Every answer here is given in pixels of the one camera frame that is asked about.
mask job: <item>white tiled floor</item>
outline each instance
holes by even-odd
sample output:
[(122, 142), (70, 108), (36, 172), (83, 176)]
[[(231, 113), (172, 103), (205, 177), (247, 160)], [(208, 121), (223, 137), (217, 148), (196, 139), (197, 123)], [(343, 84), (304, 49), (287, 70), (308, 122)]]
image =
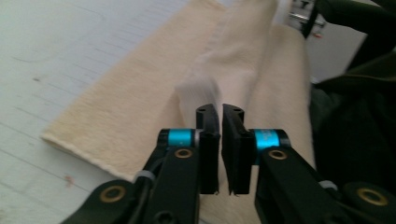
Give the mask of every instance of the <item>white tiled floor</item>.
[[(222, 2), (229, 5), (232, 1)], [(48, 146), (39, 135), (79, 94), (185, 2), (1, 3), (0, 223), (59, 223), (94, 188), (114, 178)], [(73, 184), (67, 181), (70, 177)]]

